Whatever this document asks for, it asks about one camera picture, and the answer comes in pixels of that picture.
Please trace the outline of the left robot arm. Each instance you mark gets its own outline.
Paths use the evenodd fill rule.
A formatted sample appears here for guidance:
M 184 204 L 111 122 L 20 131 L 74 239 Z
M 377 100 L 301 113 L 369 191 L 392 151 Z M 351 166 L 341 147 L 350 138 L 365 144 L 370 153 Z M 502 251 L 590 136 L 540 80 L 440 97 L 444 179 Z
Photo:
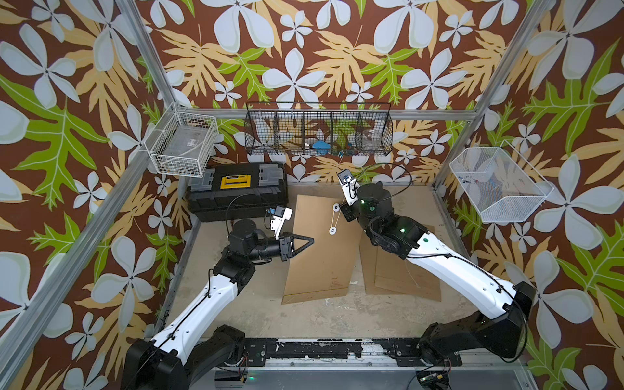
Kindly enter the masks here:
M 288 261 L 315 243 L 291 232 L 268 237 L 249 219 L 235 222 L 228 241 L 205 287 L 183 312 L 149 341 L 133 343 L 121 388 L 189 389 L 213 368 L 242 362 L 243 331 L 222 325 L 207 341 L 201 336 L 247 286 L 257 266 L 275 258 Z

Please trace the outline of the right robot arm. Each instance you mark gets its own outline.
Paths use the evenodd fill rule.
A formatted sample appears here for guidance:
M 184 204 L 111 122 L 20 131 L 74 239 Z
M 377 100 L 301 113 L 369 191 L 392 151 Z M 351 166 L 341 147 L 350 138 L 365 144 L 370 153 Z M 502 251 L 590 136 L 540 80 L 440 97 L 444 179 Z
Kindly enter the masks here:
M 372 245 L 430 272 L 477 309 L 450 323 L 431 324 L 419 338 L 420 357 L 435 364 L 456 352 L 487 349 L 504 362 L 517 361 L 528 342 L 535 288 L 494 276 L 449 248 L 423 224 L 397 215 L 392 196 L 381 183 L 359 185 L 348 170 L 341 175 L 345 203 L 340 208 L 347 221 L 358 221 Z

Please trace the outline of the brown kraft file bag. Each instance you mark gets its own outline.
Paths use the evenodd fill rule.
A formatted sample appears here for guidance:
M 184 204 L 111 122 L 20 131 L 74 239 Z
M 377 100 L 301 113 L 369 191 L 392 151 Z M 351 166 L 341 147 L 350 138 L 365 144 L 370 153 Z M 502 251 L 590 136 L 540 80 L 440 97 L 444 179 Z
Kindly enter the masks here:
M 298 195 L 294 232 L 315 243 L 289 261 L 284 305 L 344 297 L 358 254 L 362 229 L 348 223 L 336 198 Z

